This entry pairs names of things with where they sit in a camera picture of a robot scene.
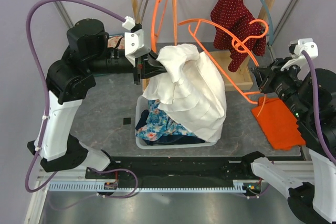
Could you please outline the peach hanger of floral garment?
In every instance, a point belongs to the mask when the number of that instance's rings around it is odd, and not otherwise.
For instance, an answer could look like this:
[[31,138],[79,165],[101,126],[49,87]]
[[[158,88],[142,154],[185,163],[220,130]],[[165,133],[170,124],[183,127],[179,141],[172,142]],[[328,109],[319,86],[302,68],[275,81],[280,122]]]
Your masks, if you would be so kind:
[[172,0],[174,45],[177,45],[177,0]]

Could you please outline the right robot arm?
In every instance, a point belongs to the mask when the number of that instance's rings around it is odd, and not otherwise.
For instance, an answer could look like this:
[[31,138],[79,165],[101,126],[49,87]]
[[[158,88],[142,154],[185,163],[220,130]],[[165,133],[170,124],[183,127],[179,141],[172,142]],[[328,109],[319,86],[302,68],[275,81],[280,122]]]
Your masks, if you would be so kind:
[[335,223],[335,164],[327,157],[318,139],[314,113],[319,113],[321,134],[335,154],[335,73],[317,68],[304,80],[298,79],[299,66],[281,70],[288,58],[278,58],[267,67],[253,67],[259,90],[275,93],[285,112],[295,117],[298,131],[312,160],[314,182],[291,177],[260,152],[253,152],[240,166],[248,179],[259,176],[280,192],[292,213],[304,223]]

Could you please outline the white garment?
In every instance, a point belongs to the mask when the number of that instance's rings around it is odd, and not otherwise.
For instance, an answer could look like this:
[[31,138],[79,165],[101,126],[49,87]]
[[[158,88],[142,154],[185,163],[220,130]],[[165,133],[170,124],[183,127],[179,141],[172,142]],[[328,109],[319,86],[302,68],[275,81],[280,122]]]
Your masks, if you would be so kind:
[[217,142],[226,118],[224,80],[205,52],[193,44],[165,46],[158,62],[165,73],[151,77],[143,96],[206,142]]

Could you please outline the blue denim skirt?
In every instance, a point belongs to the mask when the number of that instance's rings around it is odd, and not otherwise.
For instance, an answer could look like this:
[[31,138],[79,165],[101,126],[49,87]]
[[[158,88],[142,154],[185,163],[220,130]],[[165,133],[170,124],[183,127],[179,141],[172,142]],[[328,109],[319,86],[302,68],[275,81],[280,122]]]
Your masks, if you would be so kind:
[[184,128],[159,110],[144,110],[135,126],[135,135],[148,146],[154,145],[200,145],[205,141],[190,132],[183,133]]

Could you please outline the blue floral garment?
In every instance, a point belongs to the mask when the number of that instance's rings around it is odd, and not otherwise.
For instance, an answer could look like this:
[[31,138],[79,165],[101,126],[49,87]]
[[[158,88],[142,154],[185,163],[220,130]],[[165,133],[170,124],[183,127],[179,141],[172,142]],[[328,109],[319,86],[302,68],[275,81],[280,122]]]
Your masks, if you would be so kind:
[[149,100],[149,108],[142,111],[135,134],[140,139],[149,142],[172,143],[182,136],[196,137],[181,124],[171,119],[166,112],[159,109],[159,100]]

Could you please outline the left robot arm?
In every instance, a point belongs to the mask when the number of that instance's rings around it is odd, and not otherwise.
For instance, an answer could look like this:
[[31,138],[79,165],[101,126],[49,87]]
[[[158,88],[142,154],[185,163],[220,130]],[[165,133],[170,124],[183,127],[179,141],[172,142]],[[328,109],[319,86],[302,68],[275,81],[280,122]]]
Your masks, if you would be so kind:
[[79,166],[97,170],[111,178],[115,165],[103,150],[95,150],[70,134],[74,117],[88,90],[96,85],[95,75],[130,73],[134,83],[165,73],[157,54],[146,42],[141,24],[134,24],[124,38],[124,48],[109,47],[109,34],[97,19],[83,19],[67,31],[68,47],[62,58],[48,69],[46,77],[49,114],[36,140],[27,144],[41,158],[46,172]]

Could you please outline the red dotted garment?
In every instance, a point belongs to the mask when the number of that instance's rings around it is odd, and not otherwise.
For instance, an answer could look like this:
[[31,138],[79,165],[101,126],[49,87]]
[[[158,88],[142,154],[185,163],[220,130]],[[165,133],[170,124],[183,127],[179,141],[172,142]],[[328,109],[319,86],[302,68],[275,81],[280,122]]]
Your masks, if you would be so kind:
[[[250,24],[254,19],[243,0],[218,0],[211,11],[211,21],[229,30],[241,41],[248,36],[258,36],[264,32],[261,23]],[[249,56],[247,53],[237,52],[232,47],[232,37],[219,28],[216,28],[213,45],[216,49],[230,51],[232,61],[228,70],[231,72],[236,72]]]

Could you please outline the orange hanger of white garment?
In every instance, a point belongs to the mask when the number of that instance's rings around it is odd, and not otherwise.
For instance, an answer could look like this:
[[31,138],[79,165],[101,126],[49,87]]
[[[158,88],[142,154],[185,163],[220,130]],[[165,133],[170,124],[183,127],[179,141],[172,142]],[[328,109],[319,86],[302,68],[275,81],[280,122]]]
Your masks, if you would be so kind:
[[[248,56],[245,58],[243,63],[238,67],[236,72],[230,72],[228,69],[229,64],[232,59],[230,58],[229,50],[220,50],[220,51],[208,51],[205,46],[201,43],[201,41],[197,38],[197,32],[201,23],[206,23],[209,25],[213,25],[216,28],[220,29],[227,35],[232,38],[232,46],[236,52],[247,54]],[[247,68],[247,64],[251,60],[256,66],[259,65],[256,57],[252,54],[252,52],[246,47],[246,43],[249,39],[259,39],[264,38],[269,30],[268,24],[262,19],[254,19],[250,22],[250,24],[261,23],[265,31],[258,36],[248,36],[243,41],[240,41],[237,36],[231,33],[226,28],[218,25],[212,21],[206,19],[187,19],[182,22],[179,22],[178,25],[188,25],[188,32],[192,36],[192,38],[197,42],[197,44],[201,47],[201,49],[206,53],[206,55],[210,58],[210,60],[217,67],[218,71],[222,75],[222,78],[225,83],[226,91],[237,91],[248,103],[253,105],[258,105],[257,101],[251,100],[249,97],[251,95],[259,95],[259,91],[250,91],[250,88],[253,85],[253,81],[251,79],[250,71]]]

